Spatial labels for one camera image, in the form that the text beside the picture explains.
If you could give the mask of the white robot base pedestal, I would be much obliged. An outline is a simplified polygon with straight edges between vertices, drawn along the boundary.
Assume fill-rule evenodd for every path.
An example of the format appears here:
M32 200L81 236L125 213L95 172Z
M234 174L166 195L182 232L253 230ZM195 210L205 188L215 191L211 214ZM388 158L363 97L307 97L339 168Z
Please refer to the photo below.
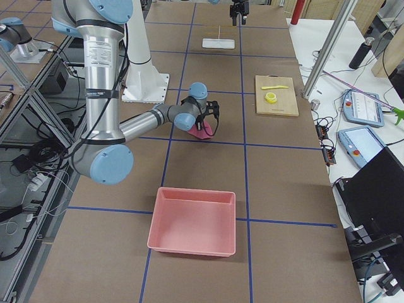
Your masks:
M129 68L122 100L161 104L165 101L170 75L159 73L152 63L140 1L133 1L133 13L126 25Z

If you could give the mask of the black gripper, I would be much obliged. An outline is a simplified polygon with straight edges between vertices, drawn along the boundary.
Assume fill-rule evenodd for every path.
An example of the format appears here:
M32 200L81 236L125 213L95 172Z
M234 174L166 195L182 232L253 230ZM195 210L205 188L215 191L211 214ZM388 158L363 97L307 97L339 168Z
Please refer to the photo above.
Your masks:
M205 116L204 114L200 114L197 118L196 118L196 129L197 130L203 130L205 129L205 122L204 122Z

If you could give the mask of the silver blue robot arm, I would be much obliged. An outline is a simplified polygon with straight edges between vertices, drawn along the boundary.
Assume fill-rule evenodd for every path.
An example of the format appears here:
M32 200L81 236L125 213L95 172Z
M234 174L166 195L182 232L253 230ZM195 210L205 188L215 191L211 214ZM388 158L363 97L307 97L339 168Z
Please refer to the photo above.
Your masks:
M134 164L127 141L166 122L189 131L204 120L208 92L196 82L181 104L158 104L120 121L122 84L131 97L148 97L167 86L167 77L151 62L139 1L53 1L51 7L54 29L83 39L87 129L67 155L79 174L117 184Z

